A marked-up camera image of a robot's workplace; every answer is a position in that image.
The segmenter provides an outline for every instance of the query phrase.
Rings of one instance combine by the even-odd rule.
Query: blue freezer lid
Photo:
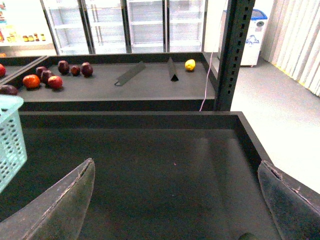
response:
[[[252,15],[251,15],[251,20],[267,20],[268,17],[267,15],[264,14],[263,11],[260,11],[258,9],[253,9],[252,10]]]

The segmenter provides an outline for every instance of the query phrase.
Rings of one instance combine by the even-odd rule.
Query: black display bin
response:
[[[178,81],[171,81],[170,58]],[[193,72],[185,69],[189,59],[196,61]],[[93,76],[61,75],[57,67],[60,60],[78,66],[89,62]],[[145,69],[123,86],[115,86],[117,78],[140,61]],[[202,52],[47,56],[7,83],[19,88],[19,96],[24,99],[21,111],[199,111],[205,96],[208,62]],[[63,89],[52,90],[42,83],[40,89],[27,90],[22,80],[39,66],[61,76]],[[214,75],[210,72],[204,111],[214,110]]]
[[[1,57],[0,64],[2,64],[6,73],[3,77],[0,77],[0,86],[8,83],[9,80],[19,76],[21,72],[27,72],[29,68],[32,68],[38,61],[46,58],[45,56],[20,56],[20,57]]]
[[[241,112],[34,111],[20,119],[28,160],[0,195],[0,221],[93,158],[79,240],[281,239],[257,176],[270,159]]]

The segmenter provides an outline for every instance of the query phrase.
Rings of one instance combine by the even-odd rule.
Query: refrigerator door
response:
[[[200,52],[205,0],[169,0],[170,52]]]
[[[89,54],[77,0],[42,0],[59,55]]]
[[[125,54],[121,0],[85,1],[96,54]]]
[[[133,53],[164,52],[162,0],[127,0]]]

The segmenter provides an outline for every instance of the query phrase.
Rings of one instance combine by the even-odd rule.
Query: cable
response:
[[[224,9],[226,8],[227,1],[228,1],[228,0],[225,0],[225,2],[224,2]],[[220,25],[221,25],[221,23],[222,23],[222,17],[223,17],[223,12],[222,12],[221,17],[220,17]],[[210,70],[211,70],[212,57],[213,57],[214,51],[215,51],[215,49],[216,49],[216,47],[217,47],[216,45],[214,46],[214,48],[213,48],[213,50],[212,50],[212,52],[211,52],[209,70],[208,70],[208,73],[207,73],[207,75],[206,75],[206,81],[205,81],[204,99],[203,99],[203,101],[202,101],[202,104],[201,104],[201,107],[200,107],[199,112],[202,111],[202,108],[203,108],[203,106],[204,106],[204,104],[205,104],[205,101],[206,101],[206,99],[207,99],[207,89],[208,89],[209,73],[210,73]]]
[[[206,99],[207,99],[207,89],[208,89],[209,73],[210,73],[210,70],[211,70],[211,63],[212,63],[212,56],[213,56],[213,55],[214,55],[214,52],[212,51],[211,57],[210,57],[209,70],[208,70],[208,73],[207,73],[207,75],[206,75],[205,90],[204,90],[204,99],[203,99],[203,101],[202,101],[202,104],[201,104],[201,107],[200,107],[199,112],[202,111],[202,107],[204,106],[205,101],[206,101]]]

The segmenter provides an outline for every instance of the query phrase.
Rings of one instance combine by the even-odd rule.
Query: floor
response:
[[[242,111],[276,167],[320,194],[320,97],[259,59],[241,67],[232,111]]]

